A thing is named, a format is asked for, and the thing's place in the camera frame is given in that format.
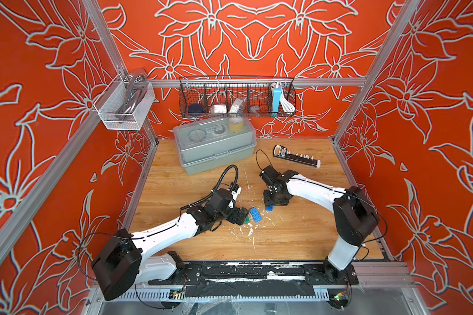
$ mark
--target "dark blue lid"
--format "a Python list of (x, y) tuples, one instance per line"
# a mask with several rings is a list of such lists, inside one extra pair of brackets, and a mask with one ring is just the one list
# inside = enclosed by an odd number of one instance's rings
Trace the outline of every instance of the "dark blue lid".
[(203, 114), (203, 106), (200, 104), (191, 104), (188, 106), (189, 114)]

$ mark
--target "blue lego brick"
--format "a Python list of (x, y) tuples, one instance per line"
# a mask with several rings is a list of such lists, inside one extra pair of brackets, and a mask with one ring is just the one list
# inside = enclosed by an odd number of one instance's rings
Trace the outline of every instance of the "blue lego brick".
[(261, 221), (261, 216), (259, 215), (259, 212), (256, 208), (252, 208), (249, 210), (251, 212), (252, 218), (254, 219), (254, 222), (259, 222)]

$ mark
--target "small plastic part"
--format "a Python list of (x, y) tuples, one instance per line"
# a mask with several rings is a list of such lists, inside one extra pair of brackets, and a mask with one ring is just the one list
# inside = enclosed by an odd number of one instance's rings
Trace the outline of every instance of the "small plastic part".
[(250, 211), (251, 211), (252, 218), (254, 219), (254, 222), (259, 222), (262, 220), (256, 208), (252, 208)]
[(212, 106), (210, 106), (209, 111), (210, 111), (211, 114), (226, 114), (226, 112), (227, 112), (226, 104), (212, 105)]
[(246, 99), (247, 98), (244, 97), (244, 96), (235, 98), (231, 108), (229, 109), (229, 112), (230, 113), (242, 113), (242, 112), (244, 112), (244, 103), (245, 103)]

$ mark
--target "gray plastic storage box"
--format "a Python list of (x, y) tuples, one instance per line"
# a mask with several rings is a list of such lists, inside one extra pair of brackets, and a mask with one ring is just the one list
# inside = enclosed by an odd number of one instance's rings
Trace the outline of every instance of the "gray plastic storage box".
[(256, 130), (247, 118), (202, 119), (174, 127), (173, 134), (188, 175), (248, 158), (256, 147)]

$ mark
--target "metal tongs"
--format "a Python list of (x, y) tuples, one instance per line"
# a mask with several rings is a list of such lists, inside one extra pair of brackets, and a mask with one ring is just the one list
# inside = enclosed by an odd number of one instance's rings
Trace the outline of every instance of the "metal tongs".
[[(134, 112), (137, 105), (144, 99), (147, 93), (147, 85), (136, 89), (133, 89), (133, 86), (136, 82), (145, 80), (146, 77), (144, 69), (135, 69), (127, 75), (128, 86), (126, 88), (125, 101), (116, 111), (116, 114), (131, 114)], [(119, 121), (122, 122), (125, 119), (126, 115), (123, 115), (119, 118)]]

